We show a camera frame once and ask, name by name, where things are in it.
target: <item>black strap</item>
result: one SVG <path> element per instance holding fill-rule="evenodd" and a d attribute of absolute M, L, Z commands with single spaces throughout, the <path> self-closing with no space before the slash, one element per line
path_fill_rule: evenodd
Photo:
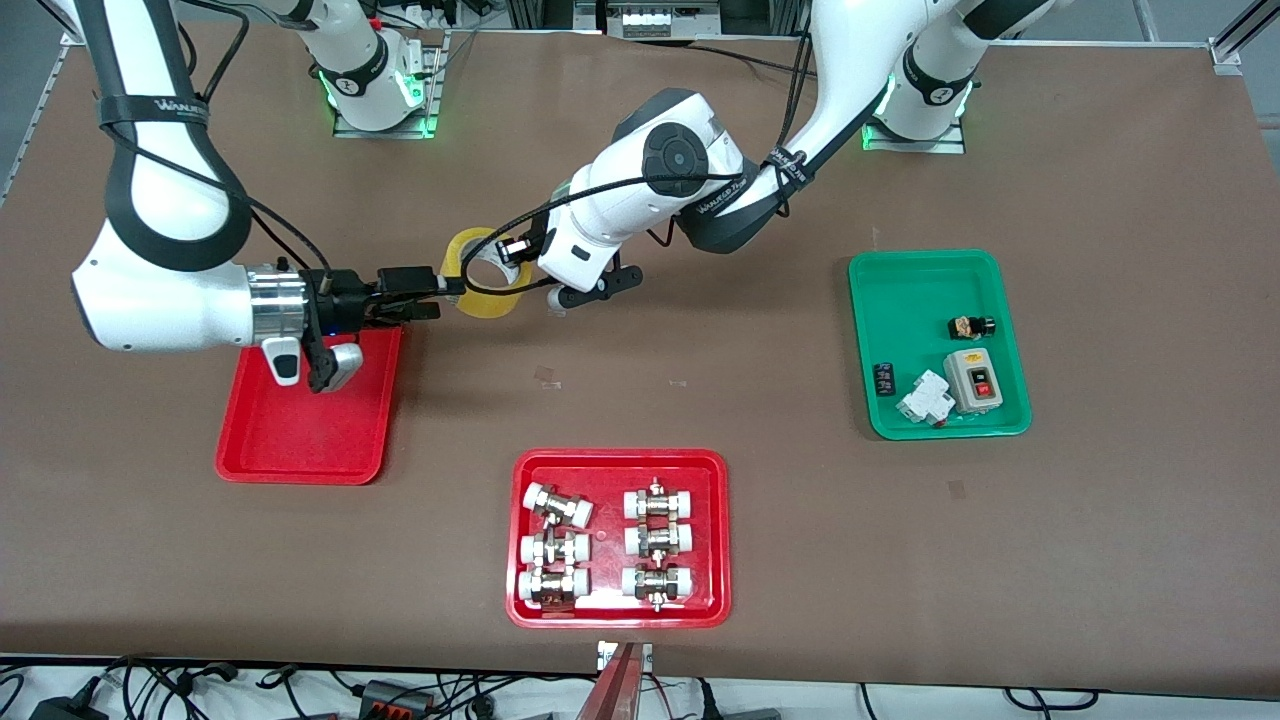
<path fill-rule="evenodd" d="M 782 174 L 791 178 L 791 184 L 795 186 L 795 190 L 800 190 L 813 182 L 813 176 L 809 174 L 809 170 L 804 167 L 804 152 L 792 154 L 787 151 L 786 147 L 774 147 L 773 150 L 769 150 L 769 154 L 764 158 L 765 165 L 773 165 L 782 172 Z"/>
<path fill-rule="evenodd" d="M 973 79 L 974 74 L 969 73 L 965 77 L 951 82 L 941 81 L 922 70 L 920 65 L 915 63 L 915 45 L 906 49 L 906 56 L 902 59 L 902 67 L 906 69 L 906 82 L 911 83 L 911 87 L 920 91 L 925 105 L 932 105 L 934 108 L 951 102 L 956 95 L 960 95 L 964 88 L 969 86 L 969 81 Z"/>
<path fill-rule="evenodd" d="M 209 124 L 209 105 L 193 97 L 108 95 L 97 101 L 97 127 L 115 123 Z"/>

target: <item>metal frame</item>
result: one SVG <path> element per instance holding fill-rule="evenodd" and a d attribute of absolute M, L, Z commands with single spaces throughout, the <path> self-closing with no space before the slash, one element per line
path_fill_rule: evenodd
<path fill-rule="evenodd" d="M 67 60 L 67 49 L 72 45 L 76 45 L 76 42 L 64 33 L 61 47 L 58 49 L 58 59 L 54 60 L 54 67 L 49 70 L 49 79 L 45 81 L 45 87 L 40 91 L 40 101 L 36 102 L 36 111 L 31 114 L 31 123 L 27 124 L 27 132 L 22 136 L 22 143 L 18 145 L 18 155 L 13 159 L 13 165 L 5 177 L 4 187 L 0 188 L 0 208 L 4 208 L 4 201 L 9 199 L 9 188 L 13 187 L 13 181 L 18 177 L 18 168 L 22 167 L 22 159 L 27 155 L 31 137 L 36 135 L 36 123 L 40 122 L 40 115 L 45 111 L 49 95 L 54 91 L 54 82 L 58 81 L 58 73 L 61 72 L 63 63 Z"/>
<path fill-rule="evenodd" d="M 1217 37 L 1210 38 L 1210 53 L 1216 64 L 1239 64 L 1240 50 L 1280 17 L 1280 0 L 1256 0 Z"/>

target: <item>white floor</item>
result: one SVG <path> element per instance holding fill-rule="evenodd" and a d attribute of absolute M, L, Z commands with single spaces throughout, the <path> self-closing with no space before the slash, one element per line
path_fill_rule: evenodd
<path fill-rule="evenodd" d="M 99 669 L 90 667 L 38 667 L 28 669 L 26 685 L 13 708 L 4 719 L 26 719 L 31 716 L 37 702 L 50 697 L 70 697 Z M 298 714 L 289 705 L 284 688 L 264 691 L 255 687 L 264 670 L 243 670 L 232 684 L 220 680 L 201 680 L 195 702 L 211 720 L 287 720 L 297 719 Z M 372 679 L 398 682 L 404 687 L 435 684 L 435 675 L 388 675 L 376 673 L 342 673 L 349 684 L 365 683 Z M 124 719 L 124 706 L 119 689 L 120 671 L 115 671 L 111 683 L 104 682 L 95 696 L 93 707 L 106 712 L 113 720 Z M 141 670 L 133 674 L 129 691 L 137 697 L 146 679 Z M 444 676 L 445 684 L 453 678 Z M 653 684 L 645 680 L 641 692 L 637 720 L 667 720 L 695 714 L 701 717 L 703 698 L 696 682 L 689 678 L 662 678 L 671 715 L 663 706 Z M 292 682 L 298 705 L 308 716 L 358 717 L 360 705 L 346 689 L 339 687 L 326 673 L 303 671 Z M 859 697 L 858 685 L 833 683 L 771 683 L 712 679 L 712 688 L 721 712 L 741 712 L 748 710 L 776 708 L 785 720 L 852 720 L 868 719 L 865 706 Z M 0 685 L 0 706 L 8 700 L 13 684 Z M 534 679 L 521 680 L 494 693 L 495 715 L 499 720 L 521 720 L 526 717 L 545 717 L 554 714 L 557 719 L 570 719 L 590 692 L 586 680 L 562 680 L 556 683 Z M 909 685 L 870 685 L 868 694 L 876 716 L 879 720 L 1039 720 L 1041 714 L 1032 714 L 1010 705 L 1000 689 L 993 688 L 941 688 Z M 1018 697 L 1027 703 L 1033 700 L 1029 693 L 1019 692 Z M 1044 693 L 1051 705 L 1075 705 L 1087 696 L 1080 693 Z M 134 703 L 134 708 L 141 702 Z M 159 698 L 148 706 L 147 719 L 156 717 Z M 172 702 L 166 717 L 182 719 L 186 712 L 178 702 Z M 1249 700 L 1179 698 L 1162 696 L 1103 694 L 1097 705 L 1082 712 L 1055 712 L 1053 717 L 1073 720 L 1262 720 L 1280 719 L 1280 702 Z"/>

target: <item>electrical wire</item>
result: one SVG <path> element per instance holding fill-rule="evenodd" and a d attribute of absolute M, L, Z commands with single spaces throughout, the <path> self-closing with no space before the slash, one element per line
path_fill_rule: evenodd
<path fill-rule="evenodd" d="M 196 44 L 191 40 L 191 35 L 187 33 L 187 28 L 178 23 L 178 35 L 182 36 L 182 44 L 187 47 L 187 74 L 191 76 L 196 72 Z"/>
<path fill-rule="evenodd" d="M 796 109 L 800 106 L 800 95 L 804 92 L 804 82 L 809 77 L 806 73 L 809 70 L 809 60 L 813 58 L 813 36 L 809 35 L 812 20 L 813 13 L 805 18 L 804 28 L 800 31 L 800 44 L 796 45 L 796 59 L 791 68 L 791 85 L 787 87 L 787 104 L 782 115 L 782 131 L 778 133 L 778 141 L 774 143 L 778 146 L 786 142 L 787 136 L 791 133 Z"/>
<path fill-rule="evenodd" d="M 4 702 L 4 705 L 0 705 L 0 717 L 4 717 L 4 714 L 9 712 L 13 703 L 18 701 L 18 694 L 22 692 L 22 687 L 27 684 L 27 679 L 22 675 L 5 675 L 4 678 L 0 678 L 0 688 L 5 687 L 10 682 L 14 683 L 13 693 L 9 696 L 9 700 Z"/>
<path fill-rule="evenodd" d="M 206 104 L 214 99 L 214 91 L 218 90 L 218 85 L 223 82 L 223 76 L 227 73 L 227 68 L 230 67 L 232 60 L 236 59 L 236 54 L 239 53 L 241 45 L 244 44 L 244 38 L 248 37 L 248 15 L 237 10 L 236 8 L 229 8 L 227 5 L 219 5 L 216 3 L 207 3 L 206 0 L 182 0 L 188 5 L 195 5 L 196 8 L 204 8 L 214 13 L 223 13 L 224 15 L 232 15 L 239 18 L 241 27 L 236 31 L 236 37 L 232 38 L 232 44 L 223 53 L 221 60 L 218 61 L 218 67 L 214 68 L 214 74 L 209 76 L 209 82 L 205 83 L 205 91 L 197 94 L 196 97 L 201 99 Z"/>
<path fill-rule="evenodd" d="M 716 55 L 724 55 L 726 58 L 733 58 L 735 60 L 742 60 L 744 63 L 762 65 L 765 68 L 773 68 L 776 70 L 782 70 L 785 73 L 794 73 L 795 68 L 791 65 L 785 65 L 782 63 L 774 63 L 773 60 L 765 60 L 763 58 L 755 58 L 751 55 L 744 55 L 741 53 L 735 53 L 732 50 L 724 50 L 723 47 L 709 47 L 705 45 L 686 45 L 687 50 L 700 50 L 703 53 L 714 53 Z M 805 68 L 804 74 L 817 78 L 818 72 Z"/>
<path fill-rule="evenodd" d="M 667 691 L 662 689 L 662 682 L 653 673 L 646 675 L 649 680 L 653 682 L 654 689 L 658 691 L 658 697 L 662 698 L 662 706 L 667 708 L 667 717 L 676 720 L 676 714 L 671 711 L 671 701 L 667 700 Z"/>
<path fill-rule="evenodd" d="M 549 284 L 557 284 L 559 281 L 557 281 L 556 278 L 543 278 L 543 279 L 540 279 L 540 281 L 538 281 L 535 283 L 526 284 L 524 287 L 506 288 L 506 290 L 494 290 L 494 288 L 486 288 L 486 287 L 481 287 L 481 286 L 477 286 L 477 284 L 472 283 L 471 278 L 467 275 L 467 268 L 471 265 L 471 261 L 475 260 L 475 258 L 477 255 L 480 255 L 480 251 L 483 251 L 493 241 L 498 240 L 499 237 L 502 237 L 503 233 L 506 233 L 507 231 L 515 228 L 516 225 L 518 225 L 521 223 L 525 223 L 525 222 L 527 222 L 527 220 L 530 220 L 530 219 L 532 219 L 532 218 L 535 218 L 535 217 L 538 217 L 538 215 L 540 215 L 543 213 L 548 213 L 550 210 L 554 210 L 556 208 L 561 208 L 563 205 L 568 205 L 570 202 L 575 202 L 577 200 L 581 200 L 584 197 L 590 197 L 590 196 L 598 195 L 600 192 L 608 192 L 611 190 L 617 190 L 620 187 L 627 187 L 627 186 L 632 186 L 632 184 L 641 184 L 641 183 L 646 183 L 646 182 L 664 182 L 664 181 L 735 181 L 735 179 L 739 179 L 740 177 L 742 177 L 742 176 L 735 173 L 735 174 L 731 174 L 731 176 L 716 176 L 716 174 L 676 176 L 676 174 L 667 174 L 667 176 L 649 176 L 649 177 L 639 177 L 639 178 L 627 178 L 627 179 L 621 179 L 621 181 L 614 181 L 614 182 L 604 183 L 604 184 L 600 184 L 600 186 L 596 186 L 596 187 L 591 187 L 591 188 L 588 188 L 588 190 L 582 190 L 582 191 L 579 191 L 579 192 L 571 192 L 568 195 L 564 195 L 562 197 L 557 197 L 557 199 L 553 199 L 553 200 L 548 200 L 547 202 L 543 202 L 538 208 L 534 208 L 532 210 L 529 210 L 527 213 L 524 213 L 524 214 L 516 217 L 515 219 L 503 223 L 503 225 L 500 228 L 497 228 L 495 231 L 493 231 L 492 233 L 489 233 L 484 240 L 481 240 L 480 242 L 475 243 L 475 246 L 470 251 L 467 251 L 467 254 L 462 258 L 462 268 L 461 268 L 462 282 L 465 282 L 466 286 L 467 286 L 467 290 L 470 290 L 472 292 L 479 292 L 480 295 L 497 295 L 497 296 L 518 295 L 521 292 L 529 292 L 529 291 L 531 291 L 534 288 L 538 288 L 538 287 L 547 287 Z"/>
<path fill-rule="evenodd" d="M 338 683 L 339 685 L 342 685 L 343 688 L 346 688 L 347 692 L 349 692 L 351 694 L 356 694 L 356 685 L 353 685 L 353 684 L 343 680 L 342 676 L 338 675 L 338 673 L 335 670 L 329 670 L 329 676 L 333 678 L 333 680 L 335 683 Z"/>
<path fill-rule="evenodd" d="M 1101 693 L 1098 691 L 1083 691 L 1089 694 L 1088 700 L 1075 705 L 1050 705 L 1044 702 L 1044 696 L 1036 688 L 1020 688 L 1032 693 L 1036 698 L 1037 705 L 1025 703 L 1016 697 L 1014 697 L 1014 688 L 1002 688 L 1005 700 L 1015 705 L 1019 710 L 1025 710 L 1027 712 L 1039 712 L 1044 720 L 1052 720 L 1052 712 L 1079 712 L 1080 710 L 1088 710 L 1098 703 Z"/>
<path fill-rule="evenodd" d="M 489 14 L 488 18 L 481 19 L 480 22 L 475 23 L 474 26 L 466 28 L 463 32 L 468 33 L 467 38 L 462 41 L 462 45 L 458 45 L 457 50 L 449 50 L 449 56 L 445 58 L 444 64 L 440 65 L 440 69 L 435 70 L 435 74 L 443 73 L 444 69 L 448 68 L 451 63 L 453 63 L 453 59 L 457 58 L 457 56 L 460 56 L 460 55 L 462 55 L 462 51 L 466 50 L 471 45 L 471 41 L 476 38 L 476 33 L 480 32 L 480 28 L 484 27 L 484 26 L 486 26 L 486 24 L 489 24 L 489 23 L 492 23 L 493 20 L 498 19 L 498 17 L 499 17 L 498 13 L 492 13 L 492 14 Z"/>
<path fill-rule="evenodd" d="M 250 210 L 250 215 L 253 218 L 253 222 L 257 224 L 257 227 L 262 228 L 262 232 L 265 232 L 268 237 L 271 238 L 271 242 L 279 246 L 279 249 L 283 250 L 285 255 L 292 258 L 293 261 L 297 263 L 300 268 L 302 268 L 303 270 L 311 269 L 311 265 L 308 265 L 307 261 L 302 259 L 302 256 L 294 252 L 293 249 L 289 247 L 287 242 L 280 240 L 280 236 L 275 234 L 275 231 L 271 229 L 271 225 L 266 224 L 262 220 L 262 217 L 257 214 L 257 210 Z"/>
<path fill-rule="evenodd" d="M 867 717 L 870 720 L 879 720 L 879 717 L 876 717 L 876 711 L 872 708 L 872 697 L 867 694 L 867 683 L 858 683 L 858 692 L 863 696 L 863 707 L 867 708 Z"/>

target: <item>green tray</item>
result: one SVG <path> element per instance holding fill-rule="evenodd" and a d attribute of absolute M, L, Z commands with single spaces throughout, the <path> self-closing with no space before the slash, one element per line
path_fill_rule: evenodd
<path fill-rule="evenodd" d="M 941 439 L 1027 432 L 1032 404 L 995 258 L 982 250 L 864 252 L 849 264 L 849 290 L 867 407 L 877 433 L 887 439 Z M 951 340 L 947 320 L 959 315 L 991 315 L 998 332 L 978 341 Z M 986 415 L 952 413 L 941 428 L 911 423 L 897 411 L 897 402 L 924 370 L 946 377 L 943 359 L 974 346 L 991 356 L 1004 405 Z M 873 372 L 878 363 L 893 364 L 893 397 L 876 395 Z"/>

